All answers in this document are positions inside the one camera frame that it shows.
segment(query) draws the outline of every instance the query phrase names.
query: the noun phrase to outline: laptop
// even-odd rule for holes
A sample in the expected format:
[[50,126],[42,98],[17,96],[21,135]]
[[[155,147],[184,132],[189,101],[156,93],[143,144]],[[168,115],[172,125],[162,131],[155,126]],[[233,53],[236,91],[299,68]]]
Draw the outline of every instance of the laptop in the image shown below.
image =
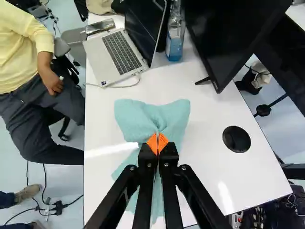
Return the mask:
[[125,2],[124,29],[83,43],[94,75],[102,87],[148,70],[156,52],[167,1]]

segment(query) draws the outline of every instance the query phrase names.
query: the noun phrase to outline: laptop screen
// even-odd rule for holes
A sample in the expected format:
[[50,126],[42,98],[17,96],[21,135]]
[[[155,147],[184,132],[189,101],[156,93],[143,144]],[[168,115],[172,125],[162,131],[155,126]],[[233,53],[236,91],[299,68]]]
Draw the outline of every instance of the laptop screen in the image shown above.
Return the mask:
[[150,67],[166,8],[165,0],[125,0],[125,29]]

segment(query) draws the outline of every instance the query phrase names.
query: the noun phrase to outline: sneaker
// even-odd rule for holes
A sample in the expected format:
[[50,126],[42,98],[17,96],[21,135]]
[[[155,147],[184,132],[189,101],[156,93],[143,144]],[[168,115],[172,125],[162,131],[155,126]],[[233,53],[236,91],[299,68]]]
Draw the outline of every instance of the sneaker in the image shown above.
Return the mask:
[[35,222],[29,223],[29,225],[33,228],[33,229],[46,229],[43,224],[37,220]]
[[34,197],[40,191],[40,185],[30,185],[15,193],[15,203],[20,204],[25,199]]

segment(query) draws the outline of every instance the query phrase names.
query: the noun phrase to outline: power strip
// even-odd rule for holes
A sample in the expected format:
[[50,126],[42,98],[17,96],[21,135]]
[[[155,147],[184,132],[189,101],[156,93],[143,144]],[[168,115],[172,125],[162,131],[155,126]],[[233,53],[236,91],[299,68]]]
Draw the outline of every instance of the power strip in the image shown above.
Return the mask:
[[240,228],[240,226],[242,224],[242,221],[243,221],[243,216],[244,216],[244,213],[242,211],[228,216],[229,222],[230,222],[233,229],[239,229]]

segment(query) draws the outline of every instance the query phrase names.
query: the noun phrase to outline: water bottle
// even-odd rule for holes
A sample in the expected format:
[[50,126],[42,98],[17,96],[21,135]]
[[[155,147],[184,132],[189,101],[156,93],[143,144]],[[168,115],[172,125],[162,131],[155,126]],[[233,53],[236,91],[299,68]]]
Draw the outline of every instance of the water bottle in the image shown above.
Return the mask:
[[181,0],[173,0],[172,12],[168,20],[165,53],[169,61],[178,61],[182,57],[185,32],[185,20],[181,10]]

